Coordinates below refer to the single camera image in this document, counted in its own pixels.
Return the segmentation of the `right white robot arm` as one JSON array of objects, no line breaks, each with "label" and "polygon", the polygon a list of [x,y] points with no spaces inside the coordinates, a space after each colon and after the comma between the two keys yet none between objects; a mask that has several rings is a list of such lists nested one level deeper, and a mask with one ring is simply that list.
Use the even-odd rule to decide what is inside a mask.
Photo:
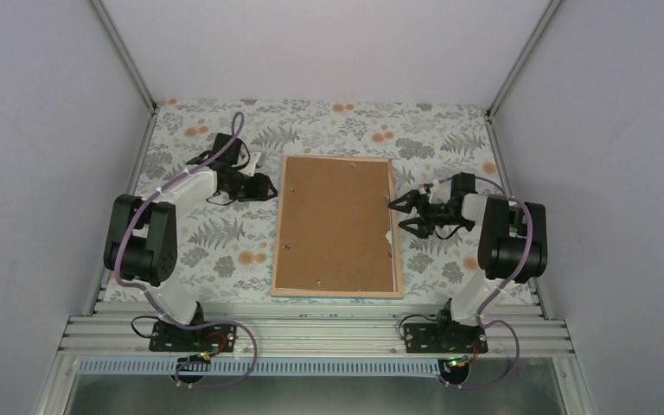
[{"label": "right white robot arm", "polygon": [[389,202],[392,211],[409,214],[399,228],[420,239],[440,228],[480,230],[475,276],[463,291],[447,300],[435,317],[423,323],[403,320],[401,335],[407,352],[485,352],[488,349],[484,317],[511,285],[540,277],[547,265],[546,208],[505,195],[477,191],[480,177],[458,173],[445,179],[447,201],[435,202],[439,182],[426,183]]}]

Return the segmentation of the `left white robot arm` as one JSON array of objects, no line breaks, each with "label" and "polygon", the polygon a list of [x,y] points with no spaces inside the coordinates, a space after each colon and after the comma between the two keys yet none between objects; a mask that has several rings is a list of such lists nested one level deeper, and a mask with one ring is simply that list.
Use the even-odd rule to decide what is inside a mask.
[{"label": "left white robot arm", "polygon": [[205,341],[201,306],[173,273],[178,221],[197,205],[225,194],[231,202],[269,201],[278,195],[259,172],[262,155],[235,134],[219,133],[210,150],[191,158],[168,182],[145,196],[123,194],[112,205],[104,265],[116,283],[140,291],[172,339],[186,350]]}]

